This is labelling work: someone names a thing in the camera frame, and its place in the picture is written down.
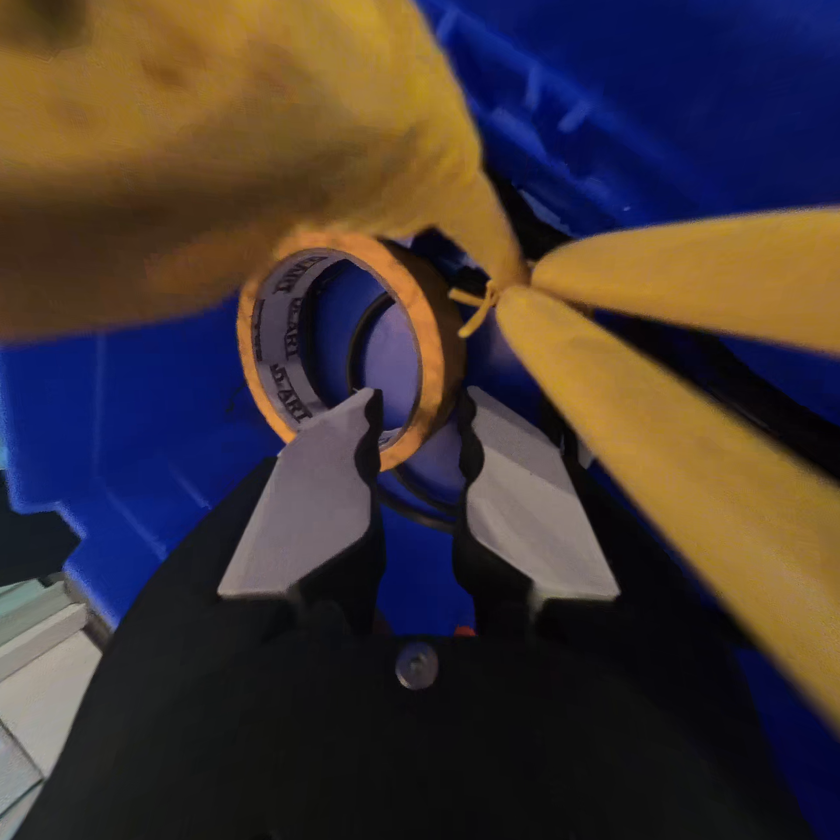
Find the blue plastic bin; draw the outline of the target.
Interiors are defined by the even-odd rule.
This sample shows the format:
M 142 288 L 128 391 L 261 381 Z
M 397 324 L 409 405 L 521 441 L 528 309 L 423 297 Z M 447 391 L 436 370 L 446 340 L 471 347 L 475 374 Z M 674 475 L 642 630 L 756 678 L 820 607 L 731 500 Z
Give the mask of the blue plastic bin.
M 23 125 L 26 79 L 70 83 L 55 104 L 95 101 L 108 77 L 90 48 L 2 48 L 2 129 Z M 491 170 L 556 229 L 611 228 L 838 200 L 838 2 L 417 2 L 465 87 Z M 273 454 L 245 393 L 235 302 L 187 320 L 2 350 L 9 506 L 73 528 L 66 574 L 117 625 L 165 553 Z M 838 361 L 720 339 L 733 359 L 838 427 Z M 450 539 L 389 478 L 412 519 L 385 510 L 381 609 L 399 633 L 471 621 L 445 570 Z M 73 538 L 62 538 L 68 544 Z M 767 661 L 741 651 L 763 725 L 802 813 L 838 838 L 838 744 Z

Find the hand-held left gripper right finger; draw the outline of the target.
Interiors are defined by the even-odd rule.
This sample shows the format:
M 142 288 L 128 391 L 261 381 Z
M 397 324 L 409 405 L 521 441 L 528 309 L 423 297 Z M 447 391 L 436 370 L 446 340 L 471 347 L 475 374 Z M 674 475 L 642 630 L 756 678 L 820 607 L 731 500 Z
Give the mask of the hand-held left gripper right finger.
M 620 594 L 560 449 L 471 385 L 458 406 L 463 533 L 541 601 L 614 601 Z

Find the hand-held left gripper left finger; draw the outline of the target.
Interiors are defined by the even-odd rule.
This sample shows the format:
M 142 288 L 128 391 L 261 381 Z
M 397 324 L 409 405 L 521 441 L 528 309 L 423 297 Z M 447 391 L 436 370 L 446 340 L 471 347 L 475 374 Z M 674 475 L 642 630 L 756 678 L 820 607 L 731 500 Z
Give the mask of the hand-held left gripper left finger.
M 218 585 L 221 598 L 286 595 L 372 533 L 382 421 L 382 393 L 365 387 L 304 423 L 278 454 Z

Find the yellow masking tape roll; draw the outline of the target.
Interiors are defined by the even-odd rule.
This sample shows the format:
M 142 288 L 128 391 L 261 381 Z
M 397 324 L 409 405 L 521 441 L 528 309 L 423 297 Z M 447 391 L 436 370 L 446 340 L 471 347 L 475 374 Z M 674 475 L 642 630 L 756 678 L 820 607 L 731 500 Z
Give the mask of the yellow masking tape roll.
M 255 404 L 284 444 L 326 413 L 302 360 L 303 309 L 318 281 L 343 262 L 375 279 L 402 310 L 416 353 L 412 411 L 380 437 L 385 471 L 415 456 L 446 424 L 466 372 L 459 311 L 429 263 L 362 234 L 310 230 L 283 238 L 240 292 L 239 357 Z

